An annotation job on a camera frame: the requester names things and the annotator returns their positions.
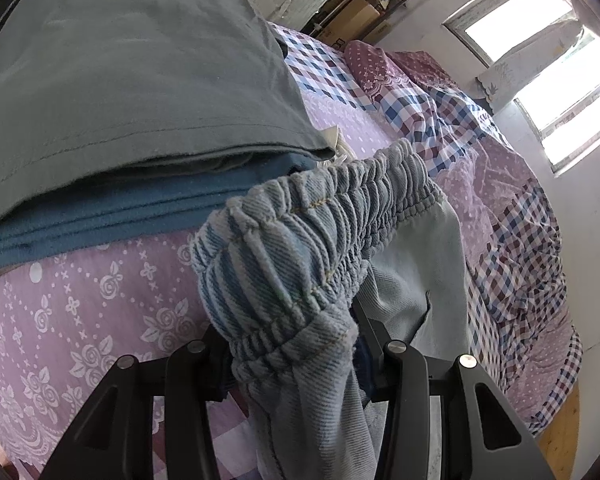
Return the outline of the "light blue denim pants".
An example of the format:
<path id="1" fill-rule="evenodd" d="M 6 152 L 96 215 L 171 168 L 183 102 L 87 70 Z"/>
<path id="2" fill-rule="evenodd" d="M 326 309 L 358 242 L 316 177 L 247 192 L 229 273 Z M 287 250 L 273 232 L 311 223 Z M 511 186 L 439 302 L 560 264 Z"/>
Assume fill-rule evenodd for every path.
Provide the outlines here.
<path id="1" fill-rule="evenodd" d="M 190 253 L 265 479 L 374 474 L 384 421 L 356 378 L 354 302 L 426 356 L 468 349 L 460 222 L 407 140 L 231 198 Z"/>

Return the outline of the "plaid patchwork quilt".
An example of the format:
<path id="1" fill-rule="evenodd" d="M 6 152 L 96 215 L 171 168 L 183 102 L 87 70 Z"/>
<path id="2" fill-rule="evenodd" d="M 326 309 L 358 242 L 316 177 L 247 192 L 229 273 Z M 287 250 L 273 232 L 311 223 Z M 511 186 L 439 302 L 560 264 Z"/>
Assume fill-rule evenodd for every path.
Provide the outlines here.
<path id="1" fill-rule="evenodd" d="M 352 41 L 343 56 L 448 196 L 466 258 L 470 350 L 540 434 L 568 399 L 583 356 L 544 188 L 491 114 L 428 53 Z"/>

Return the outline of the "purple floral plaid bed sheet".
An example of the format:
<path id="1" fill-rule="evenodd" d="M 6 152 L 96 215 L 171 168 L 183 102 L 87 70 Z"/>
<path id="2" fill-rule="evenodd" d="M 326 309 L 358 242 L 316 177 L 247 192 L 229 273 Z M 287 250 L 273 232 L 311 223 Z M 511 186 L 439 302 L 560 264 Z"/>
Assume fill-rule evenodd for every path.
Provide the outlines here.
<path id="1" fill-rule="evenodd" d="M 274 26 L 317 129 L 338 125 L 358 157 L 392 142 L 342 53 Z M 161 358 L 208 327 L 185 230 L 24 264 L 0 276 L 0 462 L 37 479 L 114 361 Z M 209 404 L 221 479 L 261 479 L 239 391 Z"/>

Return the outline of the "blue folded garment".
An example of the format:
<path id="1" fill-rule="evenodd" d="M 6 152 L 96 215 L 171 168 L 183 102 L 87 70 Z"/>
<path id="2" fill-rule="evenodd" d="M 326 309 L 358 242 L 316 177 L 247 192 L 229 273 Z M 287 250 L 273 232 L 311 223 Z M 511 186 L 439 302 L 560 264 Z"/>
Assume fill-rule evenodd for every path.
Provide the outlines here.
<path id="1" fill-rule="evenodd" d="M 316 167 L 299 153 L 214 160 L 186 174 L 148 168 L 101 174 L 18 206 L 0 220 L 0 271 L 63 252 L 196 228 L 253 186 Z"/>

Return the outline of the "white framed window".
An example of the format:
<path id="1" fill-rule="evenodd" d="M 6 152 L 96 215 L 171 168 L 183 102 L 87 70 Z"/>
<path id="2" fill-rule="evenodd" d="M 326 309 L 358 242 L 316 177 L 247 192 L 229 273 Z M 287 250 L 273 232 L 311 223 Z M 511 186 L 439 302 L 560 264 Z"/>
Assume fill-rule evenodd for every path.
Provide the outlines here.
<path id="1" fill-rule="evenodd" d="M 481 61 L 493 113 L 516 102 L 555 172 L 600 145 L 600 32 L 577 0 L 472 0 L 444 26 Z"/>

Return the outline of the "white window curtain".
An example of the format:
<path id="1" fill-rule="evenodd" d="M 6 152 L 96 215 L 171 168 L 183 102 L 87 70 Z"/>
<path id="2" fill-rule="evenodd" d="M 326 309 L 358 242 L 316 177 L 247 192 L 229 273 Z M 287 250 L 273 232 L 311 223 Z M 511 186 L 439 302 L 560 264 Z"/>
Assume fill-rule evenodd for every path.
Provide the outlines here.
<path id="1" fill-rule="evenodd" d="M 567 18 L 509 49 L 475 78 L 468 94 L 493 115 L 579 40 L 583 25 Z"/>

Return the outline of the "grey folded garment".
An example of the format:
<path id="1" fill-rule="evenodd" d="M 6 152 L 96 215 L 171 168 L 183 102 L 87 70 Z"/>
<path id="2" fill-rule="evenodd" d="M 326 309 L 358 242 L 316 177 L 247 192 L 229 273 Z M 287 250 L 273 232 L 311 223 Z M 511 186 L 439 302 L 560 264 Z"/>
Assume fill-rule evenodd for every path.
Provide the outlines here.
<path id="1" fill-rule="evenodd" d="M 330 154 L 250 0 L 20 0 L 0 30 L 0 219 L 158 159 Z"/>

